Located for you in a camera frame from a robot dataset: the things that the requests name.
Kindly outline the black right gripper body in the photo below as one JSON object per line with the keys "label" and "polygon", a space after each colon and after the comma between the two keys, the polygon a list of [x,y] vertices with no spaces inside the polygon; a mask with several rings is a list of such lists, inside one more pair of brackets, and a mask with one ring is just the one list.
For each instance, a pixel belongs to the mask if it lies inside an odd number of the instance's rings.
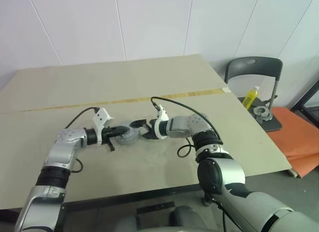
{"label": "black right gripper body", "polygon": [[156,134],[155,134],[155,119],[150,120],[146,123],[143,127],[150,132],[148,140],[155,140]]}

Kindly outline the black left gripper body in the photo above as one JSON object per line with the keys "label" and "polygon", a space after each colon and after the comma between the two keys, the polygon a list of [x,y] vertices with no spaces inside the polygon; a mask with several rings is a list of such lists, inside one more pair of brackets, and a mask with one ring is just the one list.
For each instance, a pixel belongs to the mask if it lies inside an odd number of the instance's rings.
{"label": "black left gripper body", "polygon": [[108,127],[102,130],[102,145],[107,145],[110,151],[115,151],[115,147],[110,138],[116,137],[117,127]]}

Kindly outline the grey motor housing copper windings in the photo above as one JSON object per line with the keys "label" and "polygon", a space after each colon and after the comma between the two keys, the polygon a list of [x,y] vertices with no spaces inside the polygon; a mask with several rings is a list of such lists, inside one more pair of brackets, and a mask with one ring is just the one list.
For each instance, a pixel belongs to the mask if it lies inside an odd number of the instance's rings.
{"label": "grey motor housing copper windings", "polygon": [[136,143],[139,138],[139,134],[129,133],[122,137],[116,137],[116,141],[121,145],[130,145]]}

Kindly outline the brown tape strip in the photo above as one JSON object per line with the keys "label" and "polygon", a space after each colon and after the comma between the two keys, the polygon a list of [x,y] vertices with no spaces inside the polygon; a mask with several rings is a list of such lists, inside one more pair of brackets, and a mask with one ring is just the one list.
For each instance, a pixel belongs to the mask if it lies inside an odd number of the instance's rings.
{"label": "brown tape strip", "polygon": [[[168,94],[168,95],[162,95],[160,97],[163,97],[165,99],[175,99],[175,98],[204,96],[204,95],[222,94],[222,93],[230,93],[230,92],[231,90],[228,87],[224,87],[224,88],[218,88],[218,89],[209,89],[209,90],[185,92],[185,93],[178,93],[178,94]],[[148,100],[151,100],[151,97],[140,97],[140,98],[132,98],[132,99],[112,100],[112,101],[100,101],[95,103],[53,106],[53,107],[46,107],[46,108],[24,109],[17,112],[33,112],[33,111],[54,110],[54,109],[78,108],[78,107],[85,107],[85,106],[95,107],[95,106],[108,105],[108,104],[143,102]]]}

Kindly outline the yellow drink bottle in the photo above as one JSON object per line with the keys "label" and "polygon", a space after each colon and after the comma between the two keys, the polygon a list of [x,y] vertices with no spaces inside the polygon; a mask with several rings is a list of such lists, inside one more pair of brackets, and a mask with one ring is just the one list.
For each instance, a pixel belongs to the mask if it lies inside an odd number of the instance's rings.
{"label": "yellow drink bottle", "polygon": [[252,90],[250,90],[247,95],[244,97],[242,104],[243,106],[249,110],[254,100],[259,95],[259,86],[255,86]]}

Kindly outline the grey folding chair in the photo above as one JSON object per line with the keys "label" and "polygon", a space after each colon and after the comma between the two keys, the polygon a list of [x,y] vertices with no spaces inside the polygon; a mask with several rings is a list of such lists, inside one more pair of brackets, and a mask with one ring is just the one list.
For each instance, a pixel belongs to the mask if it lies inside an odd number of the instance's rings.
{"label": "grey folding chair", "polygon": [[[265,101],[261,101],[259,98],[256,98],[248,110],[248,112],[256,120],[253,112],[255,107],[266,106],[272,112],[274,100],[278,97],[276,92],[281,77],[282,67],[282,61],[277,58],[260,56],[240,57],[230,61],[226,65],[224,82],[228,83],[231,78],[241,75],[263,75],[275,79],[271,98]],[[263,123],[258,122],[258,124],[264,129],[265,132],[274,132],[282,129],[282,124],[274,114],[272,120],[264,121]]]}

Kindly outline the orange mat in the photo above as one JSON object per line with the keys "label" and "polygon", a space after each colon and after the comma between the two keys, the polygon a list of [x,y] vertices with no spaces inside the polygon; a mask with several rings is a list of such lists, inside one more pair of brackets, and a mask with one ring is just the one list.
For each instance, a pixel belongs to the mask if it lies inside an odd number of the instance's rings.
{"label": "orange mat", "polygon": [[303,178],[319,166],[319,129],[286,107],[274,107],[272,112],[282,128],[268,136],[290,163],[292,173]]}

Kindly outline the black table frame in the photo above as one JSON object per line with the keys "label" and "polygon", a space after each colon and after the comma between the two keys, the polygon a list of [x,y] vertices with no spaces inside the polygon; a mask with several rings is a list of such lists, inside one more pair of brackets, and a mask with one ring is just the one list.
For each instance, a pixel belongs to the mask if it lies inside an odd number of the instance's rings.
{"label": "black table frame", "polygon": [[63,205],[67,211],[76,212],[80,210],[90,210],[95,208],[104,208],[108,206],[121,205],[131,202],[138,202],[142,200],[155,199],[159,197],[172,196],[179,193],[188,193],[200,191],[199,184],[178,186],[165,189],[157,189],[143,192],[136,192],[130,194],[122,194],[117,196],[103,197],[90,200],[80,200],[75,202],[64,202]]}

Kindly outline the black metal frame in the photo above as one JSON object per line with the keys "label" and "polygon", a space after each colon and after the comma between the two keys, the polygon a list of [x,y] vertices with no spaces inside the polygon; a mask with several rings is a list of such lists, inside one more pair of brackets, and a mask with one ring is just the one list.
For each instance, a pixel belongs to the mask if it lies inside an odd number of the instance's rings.
{"label": "black metal frame", "polygon": [[292,107],[291,111],[319,128],[319,80]]}

